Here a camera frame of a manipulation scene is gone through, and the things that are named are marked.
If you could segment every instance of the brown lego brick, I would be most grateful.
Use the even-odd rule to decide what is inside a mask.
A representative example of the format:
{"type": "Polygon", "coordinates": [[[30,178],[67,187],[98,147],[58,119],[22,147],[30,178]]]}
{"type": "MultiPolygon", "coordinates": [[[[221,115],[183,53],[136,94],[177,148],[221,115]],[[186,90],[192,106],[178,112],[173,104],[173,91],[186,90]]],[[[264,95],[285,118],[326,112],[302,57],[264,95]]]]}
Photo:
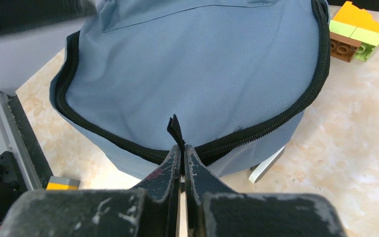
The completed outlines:
{"type": "Polygon", "coordinates": [[[361,41],[331,32],[331,56],[350,62],[355,52],[361,46],[361,41]]]}

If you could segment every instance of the white plastic piece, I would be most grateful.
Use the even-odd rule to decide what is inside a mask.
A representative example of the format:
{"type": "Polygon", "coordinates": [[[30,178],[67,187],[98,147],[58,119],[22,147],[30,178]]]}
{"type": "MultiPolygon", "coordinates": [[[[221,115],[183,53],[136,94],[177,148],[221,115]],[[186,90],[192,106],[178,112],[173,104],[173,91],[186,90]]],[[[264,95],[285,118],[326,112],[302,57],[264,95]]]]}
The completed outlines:
{"type": "Polygon", "coordinates": [[[271,155],[268,159],[262,161],[251,173],[249,176],[249,181],[252,183],[258,182],[262,176],[271,168],[271,166],[278,160],[278,158],[282,155],[284,152],[285,146],[283,146],[280,150],[278,150],[276,153],[271,155]]]}

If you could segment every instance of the metal frame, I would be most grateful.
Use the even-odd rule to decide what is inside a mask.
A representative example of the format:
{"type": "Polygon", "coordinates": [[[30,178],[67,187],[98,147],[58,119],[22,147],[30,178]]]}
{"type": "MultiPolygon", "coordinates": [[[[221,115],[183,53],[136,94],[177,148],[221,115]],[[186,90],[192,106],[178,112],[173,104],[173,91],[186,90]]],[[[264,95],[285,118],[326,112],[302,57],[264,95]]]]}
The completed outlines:
{"type": "Polygon", "coordinates": [[[27,189],[42,189],[42,182],[37,175],[8,101],[9,97],[0,92],[0,154],[5,151],[13,152],[27,189]]]}

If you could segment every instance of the yellow lego brick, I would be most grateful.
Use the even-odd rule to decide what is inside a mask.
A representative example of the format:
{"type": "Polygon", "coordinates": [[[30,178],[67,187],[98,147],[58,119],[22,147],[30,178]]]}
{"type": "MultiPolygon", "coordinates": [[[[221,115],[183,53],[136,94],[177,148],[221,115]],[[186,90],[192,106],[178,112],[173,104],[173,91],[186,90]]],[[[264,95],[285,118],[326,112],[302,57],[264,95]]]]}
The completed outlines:
{"type": "Polygon", "coordinates": [[[77,190],[77,187],[64,184],[48,183],[46,190],[77,190]]]}
{"type": "Polygon", "coordinates": [[[379,23],[364,9],[359,9],[350,1],[346,1],[333,18],[335,21],[379,33],[379,23]]]}
{"type": "Polygon", "coordinates": [[[333,32],[335,34],[350,37],[352,33],[354,33],[355,29],[357,29],[355,26],[348,25],[342,22],[331,20],[329,24],[329,30],[330,32],[333,32]]]}

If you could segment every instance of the light green lego brick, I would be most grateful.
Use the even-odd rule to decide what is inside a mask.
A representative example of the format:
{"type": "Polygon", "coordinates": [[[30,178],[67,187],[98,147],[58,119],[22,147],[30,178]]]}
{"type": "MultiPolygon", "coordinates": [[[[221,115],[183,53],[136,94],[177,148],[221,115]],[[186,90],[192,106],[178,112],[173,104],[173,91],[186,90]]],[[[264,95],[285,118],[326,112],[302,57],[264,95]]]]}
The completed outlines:
{"type": "Polygon", "coordinates": [[[377,46],[379,44],[379,33],[357,28],[350,36],[351,39],[377,46]]]}
{"type": "Polygon", "coordinates": [[[376,47],[373,45],[362,43],[361,46],[357,49],[354,58],[365,62],[374,52],[375,48],[376,47]]]}
{"type": "Polygon", "coordinates": [[[333,33],[336,33],[341,36],[350,37],[352,33],[354,33],[355,29],[357,29],[355,26],[348,25],[342,22],[331,20],[329,24],[329,30],[333,33]]]}

